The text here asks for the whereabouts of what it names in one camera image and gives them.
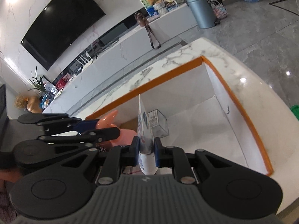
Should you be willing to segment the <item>left hand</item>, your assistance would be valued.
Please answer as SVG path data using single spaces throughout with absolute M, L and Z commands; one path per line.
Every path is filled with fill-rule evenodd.
M 23 177 L 22 173 L 18 168 L 13 169 L 1 169 L 0 171 L 0 180 L 1 183 L 8 181 L 10 183 L 16 183 Z

